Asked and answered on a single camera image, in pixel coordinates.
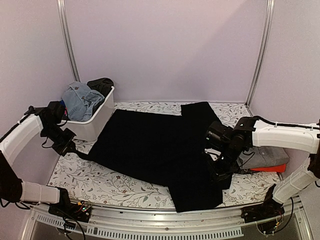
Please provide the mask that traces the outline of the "grey button-up shirt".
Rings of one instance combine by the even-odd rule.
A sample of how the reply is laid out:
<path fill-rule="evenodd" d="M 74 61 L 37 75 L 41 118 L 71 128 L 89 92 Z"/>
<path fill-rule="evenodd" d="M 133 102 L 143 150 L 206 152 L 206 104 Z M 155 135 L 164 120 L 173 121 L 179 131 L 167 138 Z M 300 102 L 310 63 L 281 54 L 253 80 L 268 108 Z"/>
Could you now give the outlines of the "grey button-up shirt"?
<path fill-rule="evenodd" d="M 261 167 L 273 167 L 287 164 L 290 158 L 281 147 L 262 146 L 244 150 L 237 158 L 238 166 L 242 170 Z"/>

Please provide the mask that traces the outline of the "black garment with logo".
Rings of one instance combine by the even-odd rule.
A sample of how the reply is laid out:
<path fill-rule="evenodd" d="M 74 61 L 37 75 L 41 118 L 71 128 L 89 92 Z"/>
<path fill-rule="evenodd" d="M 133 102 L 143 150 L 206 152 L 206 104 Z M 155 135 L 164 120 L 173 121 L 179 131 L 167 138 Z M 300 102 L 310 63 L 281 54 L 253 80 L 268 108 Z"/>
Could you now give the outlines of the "black garment with logo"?
<path fill-rule="evenodd" d="M 207 130 L 218 120 L 207 102 L 182 105 L 180 115 L 117 109 L 89 153 L 78 156 L 167 187 L 178 213 L 212 210 L 231 183 L 212 178 L 205 153 Z"/>

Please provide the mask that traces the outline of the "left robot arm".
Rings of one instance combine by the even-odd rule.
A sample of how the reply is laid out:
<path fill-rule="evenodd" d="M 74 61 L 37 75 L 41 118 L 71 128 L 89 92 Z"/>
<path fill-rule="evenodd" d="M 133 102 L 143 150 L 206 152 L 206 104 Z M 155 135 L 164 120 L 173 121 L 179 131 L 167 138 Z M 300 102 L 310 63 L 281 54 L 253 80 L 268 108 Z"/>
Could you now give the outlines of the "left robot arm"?
<path fill-rule="evenodd" d="M 65 107 L 51 101 L 46 107 L 30 106 L 23 117 L 0 139 L 0 199 L 7 203 L 46 203 L 63 216 L 74 213 L 66 189 L 46 186 L 40 171 L 55 154 L 75 151 L 75 134 L 62 129 Z"/>

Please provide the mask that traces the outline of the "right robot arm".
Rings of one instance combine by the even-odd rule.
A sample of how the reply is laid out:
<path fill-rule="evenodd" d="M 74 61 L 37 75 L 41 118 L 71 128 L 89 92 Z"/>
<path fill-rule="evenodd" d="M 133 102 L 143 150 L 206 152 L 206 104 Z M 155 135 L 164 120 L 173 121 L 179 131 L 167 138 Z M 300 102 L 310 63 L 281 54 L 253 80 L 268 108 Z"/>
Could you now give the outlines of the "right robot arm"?
<path fill-rule="evenodd" d="M 234 127 L 214 121 L 208 127 L 206 140 L 217 151 L 209 165 L 218 180 L 237 171 L 288 164 L 287 150 L 308 153 L 297 170 L 268 189 L 258 208 L 262 218 L 269 218 L 278 206 L 320 178 L 319 123 L 272 122 L 258 115 L 242 117 Z"/>

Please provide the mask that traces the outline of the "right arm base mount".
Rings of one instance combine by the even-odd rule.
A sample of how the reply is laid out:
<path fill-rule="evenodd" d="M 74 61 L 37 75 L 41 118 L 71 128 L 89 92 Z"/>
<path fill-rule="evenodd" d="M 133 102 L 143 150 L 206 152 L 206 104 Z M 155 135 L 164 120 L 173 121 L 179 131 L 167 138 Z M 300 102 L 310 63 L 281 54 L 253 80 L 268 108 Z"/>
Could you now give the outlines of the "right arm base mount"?
<path fill-rule="evenodd" d="M 264 201 L 261 204 L 243 207 L 241 218 L 245 223 L 257 222 L 273 217 L 280 217 L 280 220 L 273 220 L 271 223 L 260 223 L 258 230 L 264 235 L 274 234 L 280 225 L 285 210 L 282 203 L 277 203 L 273 199 Z"/>

